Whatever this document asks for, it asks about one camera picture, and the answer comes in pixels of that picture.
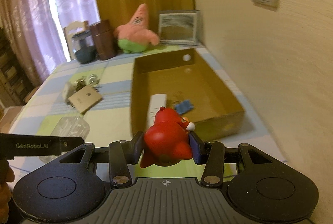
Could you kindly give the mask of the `person left hand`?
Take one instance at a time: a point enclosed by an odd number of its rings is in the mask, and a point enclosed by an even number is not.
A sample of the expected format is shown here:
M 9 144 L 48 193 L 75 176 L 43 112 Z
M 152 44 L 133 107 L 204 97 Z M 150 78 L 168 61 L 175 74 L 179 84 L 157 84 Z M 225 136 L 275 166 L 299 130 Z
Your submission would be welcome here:
M 3 163 L 1 164 L 1 176 L 3 176 L 3 180 L 1 180 L 1 223 L 6 223 L 9 218 L 9 201 L 12 196 L 8 183 L 15 180 L 15 173 L 7 160 L 1 160 L 1 162 Z

